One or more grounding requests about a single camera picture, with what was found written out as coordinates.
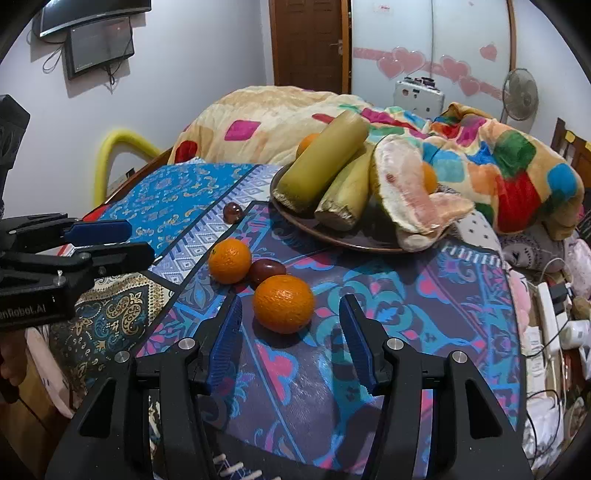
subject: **blanket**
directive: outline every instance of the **blanket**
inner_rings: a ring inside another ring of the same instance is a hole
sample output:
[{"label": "blanket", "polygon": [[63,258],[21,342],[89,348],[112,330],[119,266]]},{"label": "blanket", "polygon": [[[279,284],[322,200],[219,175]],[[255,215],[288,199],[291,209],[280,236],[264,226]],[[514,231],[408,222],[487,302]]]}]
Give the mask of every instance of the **blanket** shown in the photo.
[{"label": "blanket", "polygon": [[213,163],[286,165],[306,135],[321,132],[345,109],[369,122],[368,141],[399,135],[420,149],[439,183],[474,201],[497,233],[521,232],[538,220],[553,240],[573,232],[584,193],[578,174],[539,140],[458,103],[426,121],[355,95],[248,87],[204,110],[179,136],[169,163],[198,155]]}]

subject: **plastic bag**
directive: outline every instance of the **plastic bag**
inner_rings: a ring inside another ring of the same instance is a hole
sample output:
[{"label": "plastic bag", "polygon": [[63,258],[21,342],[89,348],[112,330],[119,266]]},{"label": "plastic bag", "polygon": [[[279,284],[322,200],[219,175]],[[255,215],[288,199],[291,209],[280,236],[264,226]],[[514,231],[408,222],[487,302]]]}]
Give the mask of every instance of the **plastic bag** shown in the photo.
[{"label": "plastic bag", "polygon": [[566,265],[573,277],[574,294],[588,299],[591,296],[591,248],[584,240],[567,244]]}]

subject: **power strip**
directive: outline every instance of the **power strip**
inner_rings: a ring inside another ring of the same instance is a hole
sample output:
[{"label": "power strip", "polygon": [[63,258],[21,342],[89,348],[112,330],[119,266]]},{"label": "power strip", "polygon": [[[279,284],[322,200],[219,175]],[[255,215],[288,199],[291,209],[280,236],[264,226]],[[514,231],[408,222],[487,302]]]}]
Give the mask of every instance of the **power strip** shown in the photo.
[{"label": "power strip", "polygon": [[[546,347],[546,353],[550,357],[560,350],[560,339],[557,336],[560,327],[557,324],[557,318],[554,314],[554,304],[552,303],[552,297],[550,296],[550,289],[547,283],[544,282],[538,285],[535,298],[540,309],[540,321],[542,323],[542,330],[544,331],[544,342],[553,339]],[[564,317],[564,319],[558,319],[559,322],[563,321],[563,324],[568,319],[565,313],[561,313],[559,317]]]}]

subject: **brown fruit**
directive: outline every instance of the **brown fruit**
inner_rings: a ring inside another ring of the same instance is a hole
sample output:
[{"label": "brown fruit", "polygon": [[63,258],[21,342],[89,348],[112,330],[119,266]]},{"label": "brown fruit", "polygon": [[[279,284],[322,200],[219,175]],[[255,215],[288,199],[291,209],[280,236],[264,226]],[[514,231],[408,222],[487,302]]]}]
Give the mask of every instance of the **brown fruit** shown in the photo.
[{"label": "brown fruit", "polygon": [[237,203],[230,202],[227,203],[226,206],[223,208],[223,221],[233,225],[234,223],[238,223],[242,220],[244,216],[244,211],[242,207]]},{"label": "brown fruit", "polygon": [[287,270],[282,263],[269,258],[261,258],[252,263],[251,269],[248,271],[248,278],[258,285],[273,275],[285,275],[286,273]]}]

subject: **brown plate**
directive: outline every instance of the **brown plate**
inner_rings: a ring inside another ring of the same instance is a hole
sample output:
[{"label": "brown plate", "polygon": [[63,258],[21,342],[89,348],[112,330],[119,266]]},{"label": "brown plate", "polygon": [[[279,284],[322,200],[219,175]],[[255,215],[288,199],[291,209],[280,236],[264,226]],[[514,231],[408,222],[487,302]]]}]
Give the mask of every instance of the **brown plate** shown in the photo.
[{"label": "brown plate", "polygon": [[379,254],[404,253],[404,250],[398,246],[392,220],[372,200],[369,201],[355,228],[349,232],[339,232],[319,223],[314,218],[316,207],[309,212],[300,214],[283,206],[273,196],[273,190],[289,167],[289,165],[283,167],[271,180],[271,203],[289,223],[319,240],[340,247]]}]

